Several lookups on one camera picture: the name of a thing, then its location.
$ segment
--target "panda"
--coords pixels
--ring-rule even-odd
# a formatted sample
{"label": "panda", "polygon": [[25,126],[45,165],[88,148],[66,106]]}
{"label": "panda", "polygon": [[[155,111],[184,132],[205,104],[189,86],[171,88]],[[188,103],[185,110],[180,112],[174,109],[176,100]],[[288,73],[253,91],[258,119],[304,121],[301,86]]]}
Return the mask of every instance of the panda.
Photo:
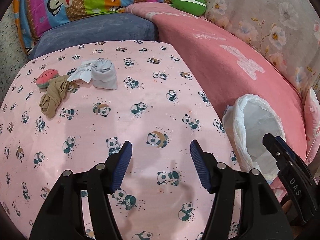
{"label": "panda", "polygon": [[209,103],[209,102],[210,102],[209,99],[208,99],[208,97],[207,97],[207,95],[206,95],[203,91],[198,92],[198,94],[199,94],[199,96],[202,97],[202,100],[203,100],[204,102],[206,102],[206,103]]}
{"label": "panda", "polygon": [[104,117],[107,117],[110,113],[111,108],[107,104],[97,103],[96,106],[93,108],[93,112],[95,114],[100,114]]}
{"label": "panda", "polygon": [[39,116],[39,118],[36,121],[36,128],[39,129],[39,132],[41,132],[45,127],[45,122],[43,121],[42,117]]}
{"label": "panda", "polygon": [[19,146],[16,152],[17,159],[22,162],[24,158],[23,149]]}
{"label": "panda", "polygon": [[106,140],[107,147],[109,148],[109,155],[120,152],[121,143],[119,143],[117,137],[113,137]]}
{"label": "panda", "polygon": [[22,114],[22,122],[23,122],[23,123],[26,123],[26,122],[28,122],[28,120],[29,120],[29,115],[28,115],[27,111],[25,111],[25,112]]}
{"label": "panda", "polygon": [[157,145],[157,148],[164,148],[168,144],[168,136],[166,134],[160,133],[158,131],[153,131],[148,133],[147,144]]}
{"label": "panda", "polygon": [[62,145],[63,152],[66,154],[71,152],[73,146],[75,145],[75,141],[76,141],[75,137],[69,136]]}
{"label": "panda", "polygon": [[9,126],[7,129],[9,132],[12,132],[12,130],[13,130],[13,123],[12,122],[9,123]]}
{"label": "panda", "polygon": [[203,232],[201,232],[201,233],[199,234],[199,236],[197,236],[197,239],[196,239],[196,240],[202,240],[202,236],[203,236]]}
{"label": "panda", "polygon": [[44,160],[44,154],[42,152],[36,153],[35,156],[33,157],[33,163],[35,165],[39,164],[43,160]]}
{"label": "panda", "polygon": [[71,75],[72,73],[76,72],[77,68],[73,68],[73,69],[70,69],[68,72],[67,72],[67,75]]}
{"label": "panda", "polygon": [[79,59],[80,57],[81,57],[80,55],[75,54],[75,55],[72,56],[71,58],[72,58],[73,60],[77,60],[77,59]]}
{"label": "panda", "polygon": [[232,222],[232,225],[230,227],[230,233],[238,233],[239,230],[239,224],[236,222]]}
{"label": "panda", "polygon": [[66,117],[68,120],[71,120],[74,114],[75,114],[74,109],[68,110],[66,108],[62,108],[59,116]]}
{"label": "panda", "polygon": [[126,66],[133,66],[134,65],[133,60],[131,60],[131,58],[124,58],[123,61]]}
{"label": "panda", "polygon": [[167,75],[164,73],[157,73],[157,72],[153,72],[152,77],[154,78],[161,78],[163,80],[167,79]]}
{"label": "panda", "polygon": [[170,101],[174,101],[177,96],[177,92],[175,90],[169,90],[169,92],[165,95]]}
{"label": "panda", "polygon": [[70,85],[68,86],[68,92],[74,94],[75,92],[78,91],[80,85],[77,85],[75,83],[70,83]]}
{"label": "panda", "polygon": [[50,190],[47,187],[42,187],[40,196],[45,200],[49,193]]}
{"label": "panda", "polygon": [[147,107],[148,107],[147,104],[140,102],[138,104],[131,106],[130,110],[131,110],[131,113],[138,114],[140,111],[145,110]]}
{"label": "panda", "polygon": [[183,204],[181,210],[179,211],[179,219],[182,221],[187,221],[190,218],[190,213],[192,212],[193,204],[191,202]]}
{"label": "panda", "polygon": [[113,194],[112,198],[118,201],[118,204],[125,205],[126,210],[130,210],[136,204],[136,198],[127,193],[122,189],[117,189]]}
{"label": "panda", "polygon": [[175,56],[173,56],[173,55],[170,55],[169,58],[173,59],[174,61],[180,61],[179,58],[177,58],[177,57],[175,57]]}
{"label": "panda", "polygon": [[10,184],[10,174],[7,172],[7,175],[5,176],[5,179],[6,179],[6,182],[7,182],[7,185]]}
{"label": "panda", "polygon": [[7,159],[9,158],[9,154],[10,154],[9,148],[5,147],[4,148],[4,155],[7,157]]}
{"label": "panda", "polygon": [[188,125],[190,125],[190,127],[192,129],[197,129],[198,128],[198,124],[200,123],[199,120],[193,120],[189,115],[185,114],[182,121]]}
{"label": "panda", "polygon": [[156,58],[148,58],[147,62],[152,63],[152,64],[159,64],[160,60]]}
{"label": "panda", "polygon": [[136,88],[139,85],[139,82],[133,80],[131,77],[127,77],[123,82],[131,88]]}
{"label": "panda", "polygon": [[150,238],[153,236],[152,233],[142,231],[140,234],[134,235],[131,240],[150,240]]}
{"label": "panda", "polygon": [[179,174],[176,171],[169,173],[158,172],[158,185],[168,184],[178,186],[179,185]]}
{"label": "panda", "polygon": [[122,51],[122,52],[125,52],[125,51],[127,51],[127,49],[126,48],[116,48],[116,51]]}
{"label": "panda", "polygon": [[225,133],[225,132],[226,132],[226,131],[224,130],[223,126],[222,126],[222,123],[220,123],[219,120],[214,119],[213,125],[218,128],[218,131],[221,131],[222,133]]}
{"label": "panda", "polygon": [[17,103],[14,103],[11,107],[10,110],[14,109],[16,107]]}
{"label": "panda", "polygon": [[25,182],[22,182],[21,185],[22,185],[23,197],[26,200],[30,199],[30,196],[28,195],[29,190],[27,189],[27,184]]}

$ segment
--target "watermelon toy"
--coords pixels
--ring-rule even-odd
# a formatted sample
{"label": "watermelon toy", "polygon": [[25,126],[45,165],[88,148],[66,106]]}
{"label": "watermelon toy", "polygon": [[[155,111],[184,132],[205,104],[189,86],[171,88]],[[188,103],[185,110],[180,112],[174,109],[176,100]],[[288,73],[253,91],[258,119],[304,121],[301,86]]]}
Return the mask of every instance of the watermelon toy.
{"label": "watermelon toy", "polygon": [[55,69],[48,69],[44,71],[36,80],[36,85],[39,88],[47,88],[49,86],[49,80],[58,77],[59,73]]}

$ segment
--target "white lettering on blanket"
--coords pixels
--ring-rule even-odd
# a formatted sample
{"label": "white lettering on blanket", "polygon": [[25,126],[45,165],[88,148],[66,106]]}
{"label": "white lettering on blanket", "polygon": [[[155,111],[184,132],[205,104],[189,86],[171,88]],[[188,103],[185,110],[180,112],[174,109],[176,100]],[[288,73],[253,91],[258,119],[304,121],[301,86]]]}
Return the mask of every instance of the white lettering on blanket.
{"label": "white lettering on blanket", "polygon": [[230,52],[232,55],[236,56],[239,60],[237,60],[238,65],[253,79],[257,79],[256,71],[260,71],[264,73],[264,69],[258,65],[254,60],[247,59],[245,55],[243,55],[238,49],[227,46],[227,45],[220,45],[221,48],[225,49],[226,51]]}

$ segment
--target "white flower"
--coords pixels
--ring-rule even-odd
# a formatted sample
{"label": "white flower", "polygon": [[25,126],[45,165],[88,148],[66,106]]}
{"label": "white flower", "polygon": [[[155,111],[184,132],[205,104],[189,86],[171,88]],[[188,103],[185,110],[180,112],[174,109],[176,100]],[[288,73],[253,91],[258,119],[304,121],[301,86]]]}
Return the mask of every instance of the white flower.
{"label": "white flower", "polygon": [[288,2],[279,4],[280,22],[289,27],[290,29],[298,30],[298,18],[299,15]]}
{"label": "white flower", "polygon": [[243,40],[244,42],[251,42],[257,40],[258,31],[247,21],[239,22],[239,29],[236,31],[235,35]]}
{"label": "white flower", "polygon": [[269,40],[277,49],[282,49],[282,46],[287,43],[284,30],[278,26],[271,29]]}
{"label": "white flower", "polygon": [[227,9],[227,4],[224,0],[215,0],[214,1],[212,11],[214,11],[215,13],[219,13],[221,15],[224,15],[226,9]]}
{"label": "white flower", "polygon": [[269,61],[275,66],[280,73],[287,72],[287,62],[283,59],[283,54],[280,52],[270,54]]}

